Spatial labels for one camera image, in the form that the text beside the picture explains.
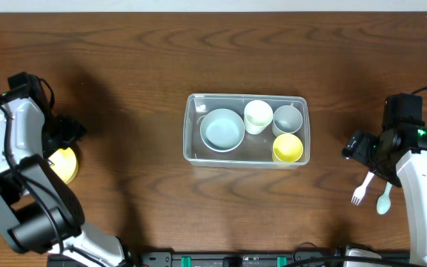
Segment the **grey bowl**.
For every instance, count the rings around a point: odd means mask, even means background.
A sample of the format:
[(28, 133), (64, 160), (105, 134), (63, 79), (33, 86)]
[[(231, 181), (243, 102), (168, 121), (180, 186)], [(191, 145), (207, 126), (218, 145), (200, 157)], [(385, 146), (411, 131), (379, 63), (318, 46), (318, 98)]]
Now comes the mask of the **grey bowl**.
[(245, 126), (239, 114), (220, 108), (203, 116), (199, 134), (209, 149), (226, 153), (240, 146), (245, 136)]

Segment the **white cup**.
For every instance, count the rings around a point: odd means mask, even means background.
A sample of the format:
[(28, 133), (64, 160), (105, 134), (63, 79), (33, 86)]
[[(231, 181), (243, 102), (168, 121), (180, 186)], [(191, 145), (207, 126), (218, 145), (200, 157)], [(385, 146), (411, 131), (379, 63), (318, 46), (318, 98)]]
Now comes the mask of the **white cup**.
[(249, 102), (244, 109), (245, 130), (249, 134), (260, 134), (273, 120), (271, 106), (262, 100)]

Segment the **yellow bowl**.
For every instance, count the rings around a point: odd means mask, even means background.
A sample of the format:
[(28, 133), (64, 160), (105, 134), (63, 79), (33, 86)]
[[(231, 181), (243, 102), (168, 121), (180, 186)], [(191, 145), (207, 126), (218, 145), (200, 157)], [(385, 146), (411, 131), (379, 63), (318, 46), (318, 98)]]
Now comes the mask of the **yellow bowl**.
[(58, 149), (47, 161), (65, 184), (72, 182), (78, 174), (79, 163), (72, 148)]

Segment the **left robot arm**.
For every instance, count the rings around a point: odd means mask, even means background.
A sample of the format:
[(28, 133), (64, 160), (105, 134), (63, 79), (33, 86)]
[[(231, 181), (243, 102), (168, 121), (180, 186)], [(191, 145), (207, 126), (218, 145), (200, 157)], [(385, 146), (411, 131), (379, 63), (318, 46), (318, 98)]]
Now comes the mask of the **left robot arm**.
[(54, 115), (45, 79), (27, 72), (8, 78), (0, 94), (0, 235), (15, 252), (66, 257), (75, 266), (134, 266), (121, 240), (85, 221), (76, 195), (48, 158), (87, 130)]

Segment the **grey cup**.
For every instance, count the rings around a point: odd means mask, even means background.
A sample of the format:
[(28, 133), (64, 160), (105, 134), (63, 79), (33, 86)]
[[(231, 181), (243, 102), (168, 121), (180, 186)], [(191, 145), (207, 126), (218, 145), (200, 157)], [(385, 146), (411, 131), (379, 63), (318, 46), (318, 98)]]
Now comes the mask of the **grey cup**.
[(297, 108), (283, 105), (274, 111), (272, 131), (275, 136), (294, 134), (302, 127), (302, 123), (302, 114)]

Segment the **clear plastic container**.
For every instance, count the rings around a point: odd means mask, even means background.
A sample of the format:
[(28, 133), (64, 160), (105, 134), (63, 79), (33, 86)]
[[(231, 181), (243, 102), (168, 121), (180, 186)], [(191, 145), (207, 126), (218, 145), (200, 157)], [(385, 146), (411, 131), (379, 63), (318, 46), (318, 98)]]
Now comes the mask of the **clear plastic container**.
[[(239, 114), (244, 122), (245, 106), (254, 100), (267, 102), (274, 111), (283, 106), (291, 105), (302, 114), (302, 127), (293, 133), (302, 141), (303, 155), (297, 162), (274, 162), (272, 146), (277, 138), (273, 134), (272, 122), (259, 134), (253, 135), (245, 131), (239, 147), (220, 153), (209, 149), (199, 134), (203, 116), (213, 110), (225, 108)], [(222, 168), (291, 168), (295, 169), (309, 163), (311, 158), (311, 131), (308, 114), (308, 103), (300, 96), (269, 96), (251, 94), (193, 93), (188, 97), (185, 107), (183, 126), (183, 155), (190, 164), (205, 167)]]

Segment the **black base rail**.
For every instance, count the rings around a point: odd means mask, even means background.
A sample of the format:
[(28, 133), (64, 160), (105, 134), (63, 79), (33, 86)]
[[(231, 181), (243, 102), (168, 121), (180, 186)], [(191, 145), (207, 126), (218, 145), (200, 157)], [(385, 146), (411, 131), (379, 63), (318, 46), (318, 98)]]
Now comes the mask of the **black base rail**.
[[(361, 249), (363, 257), (378, 257), (384, 260), (409, 263), (409, 251), (404, 250), (382, 250), (376, 251), (371, 247), (352, 244), (347, 249)], [(244, 251), (245, 253), (210, 253), (202, 254), (200, 252), (177, 253), (174, 251), (153, 251), (137, 256), (134, 266), (141, 267), (249, 267), (249, 266), (286, 266), (300, 260), (309, 258), (319, 258), (328, 256), (345, 256), (345, 247), (335, 248), (334, 251), (326, 248), (318, 248), (313, 243), (300, 243), (292, 252), (288, 253), (254, 253), (253, 251)], [(47, 256), (48, 267), (62, 266), (85, 266), (66, 256)]]

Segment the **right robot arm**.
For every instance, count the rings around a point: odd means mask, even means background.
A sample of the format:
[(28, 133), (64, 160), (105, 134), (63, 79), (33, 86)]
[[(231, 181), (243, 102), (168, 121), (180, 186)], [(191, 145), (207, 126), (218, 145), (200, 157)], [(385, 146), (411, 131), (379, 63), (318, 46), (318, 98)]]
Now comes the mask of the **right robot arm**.
[(399, 93), (385, 99), (379, 136), (355, 131), (341, 155), (354, 159), (405, 196), (410, 232), (410, 262), (427, 266), (427, 127), (423, 99)]

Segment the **pale green plastic spoon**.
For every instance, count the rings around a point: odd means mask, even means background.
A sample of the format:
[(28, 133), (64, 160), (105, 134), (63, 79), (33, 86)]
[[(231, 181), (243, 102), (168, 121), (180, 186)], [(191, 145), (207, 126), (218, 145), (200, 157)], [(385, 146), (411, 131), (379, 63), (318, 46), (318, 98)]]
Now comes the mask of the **pale green plastic spoon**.
[(390, 193), (393, 185), (387, 182), (383, 194), (377, 199), (376, 211), (379, 215), (384, 215), (391, 207)]

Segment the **yellow cup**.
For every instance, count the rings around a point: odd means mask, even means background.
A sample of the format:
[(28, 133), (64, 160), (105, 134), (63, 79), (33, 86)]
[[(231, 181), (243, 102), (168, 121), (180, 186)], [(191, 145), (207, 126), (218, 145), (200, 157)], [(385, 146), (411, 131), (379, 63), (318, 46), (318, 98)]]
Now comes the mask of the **yellow cup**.
[(272, 160), (274, 162), (297, 162), (303, 155), (302, 141), (292, 133), (279, 135), (273, 142)]

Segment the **pale pink plastic fork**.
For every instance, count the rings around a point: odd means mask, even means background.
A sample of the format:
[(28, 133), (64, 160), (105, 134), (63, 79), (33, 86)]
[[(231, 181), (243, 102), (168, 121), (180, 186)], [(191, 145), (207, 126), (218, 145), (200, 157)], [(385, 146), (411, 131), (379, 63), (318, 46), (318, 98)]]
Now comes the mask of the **pale pink plastic fork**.
[(366, 190), (370, 182), (373, 180), (374, 174), (372, 172), (368, 172), (363, 180), (363, 183), (358, 186), (352, 195), (351, 202), (354, 205), (359, 205), (365, 196)]

